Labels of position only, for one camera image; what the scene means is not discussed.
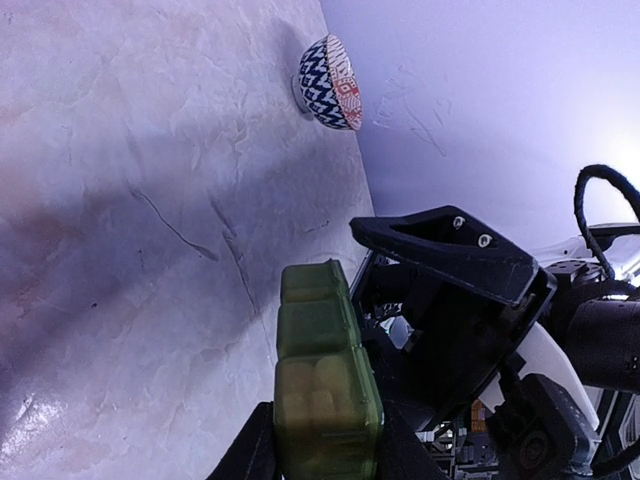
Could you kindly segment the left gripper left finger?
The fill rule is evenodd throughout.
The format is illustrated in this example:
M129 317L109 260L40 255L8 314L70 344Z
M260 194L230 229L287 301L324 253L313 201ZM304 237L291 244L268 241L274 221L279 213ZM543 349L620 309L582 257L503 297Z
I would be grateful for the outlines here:
M254 408L207 480L272 480L278 478L273 403Z

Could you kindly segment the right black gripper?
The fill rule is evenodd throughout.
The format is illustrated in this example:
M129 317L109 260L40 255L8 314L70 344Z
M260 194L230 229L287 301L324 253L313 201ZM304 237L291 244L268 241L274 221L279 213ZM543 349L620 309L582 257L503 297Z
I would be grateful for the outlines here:
M352 303L384 406L417 431L454 419L549 311L556 278L455 206L349 226L378 253L365 257Z

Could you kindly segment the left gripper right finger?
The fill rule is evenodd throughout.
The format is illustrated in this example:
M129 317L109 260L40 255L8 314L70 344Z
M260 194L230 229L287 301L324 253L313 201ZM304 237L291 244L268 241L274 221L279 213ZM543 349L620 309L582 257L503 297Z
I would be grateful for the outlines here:
M384 405L384 429L379 445L379 478L385 480L447 480L448 476L424 449L399 408Z

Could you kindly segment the green weekly pill organizer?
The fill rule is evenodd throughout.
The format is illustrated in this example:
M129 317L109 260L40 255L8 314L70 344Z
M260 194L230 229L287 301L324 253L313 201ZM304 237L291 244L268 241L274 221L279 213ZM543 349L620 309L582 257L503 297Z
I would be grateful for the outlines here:
M384 411L339 261L281 276L276 454L287 479L373 479Z

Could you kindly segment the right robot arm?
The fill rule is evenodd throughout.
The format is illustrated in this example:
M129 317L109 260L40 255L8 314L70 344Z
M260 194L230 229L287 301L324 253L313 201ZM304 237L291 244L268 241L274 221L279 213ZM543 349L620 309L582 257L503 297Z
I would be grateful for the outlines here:
M467 212L444 206L350 223L369 251L353 302L385 411L379 475L440 479L416 432L481 401L501 479L609 479L639 446L599 455L623 412L588 387L639 394L639 227L589 227L586 185L637 189L606 165L583 168L579 237L532 256Z

